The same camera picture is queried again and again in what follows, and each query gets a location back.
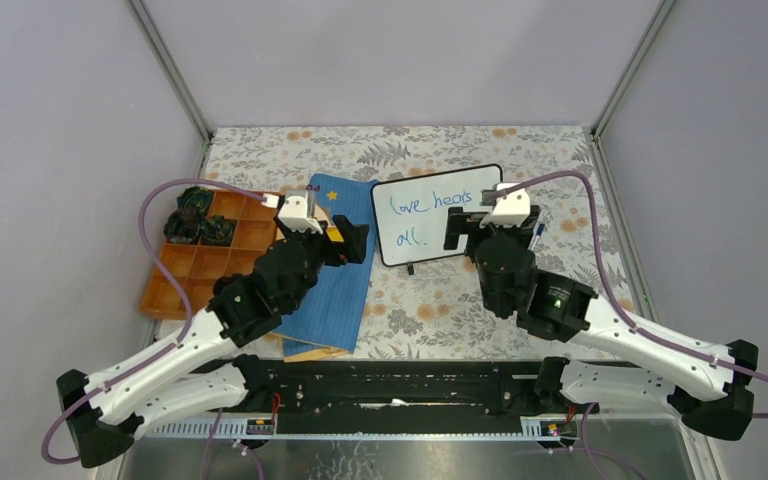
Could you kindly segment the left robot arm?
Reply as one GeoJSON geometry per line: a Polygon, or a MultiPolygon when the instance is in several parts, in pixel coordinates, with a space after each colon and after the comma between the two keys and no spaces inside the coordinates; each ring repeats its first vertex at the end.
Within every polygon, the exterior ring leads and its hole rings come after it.
{"type": "Polygon", "coordinates": [[[240,404],[256,411],[269,401],[262,376],[235,365],[220,377],[184,380],[192,370],[272,332],[299,309],[324,267],[361,264],[370,227],[344,215],[307,231],[278,225],[283,237],[253,262],[251,272],[218,279],[207,305],[181,328],[130,358],[92,374],[71,369],[56,380],[62,414],[84,468],[103,465],[126,452],[161,423],[199,411],[240,404]]]}

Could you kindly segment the blue capped whiteboard marker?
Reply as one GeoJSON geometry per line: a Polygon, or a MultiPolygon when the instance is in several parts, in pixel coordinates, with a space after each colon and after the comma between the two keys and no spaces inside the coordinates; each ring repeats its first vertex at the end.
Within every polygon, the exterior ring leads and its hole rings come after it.
{"type": "Polygon", "coordinates": [[[538,244],[539,244],[539,242],[540,242],[540,240],[542,238],[542,235],[544,234],[545,230],[546,230],[546,224],[543,223],[543,222],[539,223],[538,226],[536,227],[536,229],[534,231],[534,234],[532,236],[532,239],[531,239],[531,241],[529,243],[529,249],[530,250],[534,251],[536,249],[536,247],[538,246],[538,244]]]}

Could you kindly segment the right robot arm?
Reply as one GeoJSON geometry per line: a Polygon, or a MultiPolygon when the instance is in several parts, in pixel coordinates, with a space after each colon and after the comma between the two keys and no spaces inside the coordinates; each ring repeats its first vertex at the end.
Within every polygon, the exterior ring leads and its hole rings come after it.
{"type": "Polygon", "coordinates": [[[741,439],[753,418],[748,385],[757,346],[672,331],[615,307],[588,285],[539,269],[529,247],[539,213],[534,206],[521,225],[501,227],[487,222],[485,212],[451,207],[444,247],[466,242],[483,307],[496,317],[513,317],[531,336],[602,350],[634,366],[609,369],[601,379],[593,366],[546,358],[533,386],[537,405],[557,412],[567,404],[649,404],[703,435],[741,439]]]}

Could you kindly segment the black framed whiteboard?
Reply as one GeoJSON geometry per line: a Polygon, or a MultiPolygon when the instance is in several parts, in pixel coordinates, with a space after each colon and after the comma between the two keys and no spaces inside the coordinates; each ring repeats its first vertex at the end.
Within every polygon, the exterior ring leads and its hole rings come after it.
{"type": "Polygon", "coordinates": [[[485,164],[377,183],[371,201],[381,263],[398,267],[461,254],[465,239],[444,248],[449,209],[487,212],[481,192],[502,181],[498,164],[485,164]]]}

